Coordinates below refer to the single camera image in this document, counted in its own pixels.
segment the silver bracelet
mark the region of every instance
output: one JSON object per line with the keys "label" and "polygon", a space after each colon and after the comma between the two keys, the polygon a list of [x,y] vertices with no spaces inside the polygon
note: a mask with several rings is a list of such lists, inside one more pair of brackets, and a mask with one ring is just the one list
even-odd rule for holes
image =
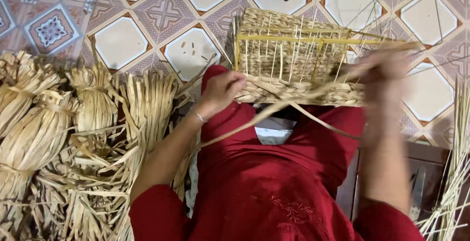
{"label": "silver bracelet", "polygon": [[206,122],[207,122],[207,121],[204,120],[204,118],[203,118],[200,114],[198,114],[192,107],[191,107],[190,111],[193,112],[203,123],[206,123]]}

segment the woman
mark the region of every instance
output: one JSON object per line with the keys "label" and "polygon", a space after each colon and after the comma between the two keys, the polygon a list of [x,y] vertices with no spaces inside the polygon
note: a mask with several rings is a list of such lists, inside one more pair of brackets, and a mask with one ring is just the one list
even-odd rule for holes
{"label": "woman", "polygon": [[[201,100],[146,160],[131,192],[135,240],[423,240],[406,214],[410,187],[400,137],[401,78],[407,64],[377,52],[362,77],[367,109],[304,106],[326,123],[362,136],[361,203],[351,223],[335,203],[359,142],[302,116],[283,145],[262,145],[254,127],[204,147],[192,219],[169,187],[189,141],[210,141],[250,121],[255,109],[233,102],[243,74],[211,66]],[[365,120],[367,130],[363,133]]]}

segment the blade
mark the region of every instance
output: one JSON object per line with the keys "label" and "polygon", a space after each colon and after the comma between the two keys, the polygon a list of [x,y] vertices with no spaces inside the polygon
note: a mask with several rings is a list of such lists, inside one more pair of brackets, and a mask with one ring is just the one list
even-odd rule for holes
{"label": "blade", "polygon": [[412,221],[418,220],[421,211],[421,200],[423,199],[424,178],[426,177],[426,168],[420,166],[414,181],[413,192],[411,193],[410,218]]}

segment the woven basket wall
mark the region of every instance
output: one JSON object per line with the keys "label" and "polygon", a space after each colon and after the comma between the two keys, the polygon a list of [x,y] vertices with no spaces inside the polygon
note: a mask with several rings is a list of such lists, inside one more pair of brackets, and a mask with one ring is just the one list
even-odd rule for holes
{"label": "woven basket wall", "polygon": [[[352,39],[354,35],[349,28],[302,16],[245,9],[234,44],[235,69],[247,74],[250,82],[237,100],[272,103],[279,97],[302,96],[309,89],[335,80],[344,65],[348,45],[358,41]],[[326,95],[300,104],[363,106],[363,85],[338,82]]]}

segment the tiled floor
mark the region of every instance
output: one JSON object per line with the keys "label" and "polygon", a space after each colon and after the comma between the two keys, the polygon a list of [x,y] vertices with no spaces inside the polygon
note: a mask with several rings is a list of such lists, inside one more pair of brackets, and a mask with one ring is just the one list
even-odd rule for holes
{"label": "tiled floor", "polygon": [[[423,43],[403,103],[409,141],[449,147],[455,77],[470,74],[470,0],[0,0],[0,50],[28,49],[91,64],[90,40],[110,68],[154,66],[187,81],[227,64],[232,18],[260,7]],[[198,84],[190,90],[198,97]]]}

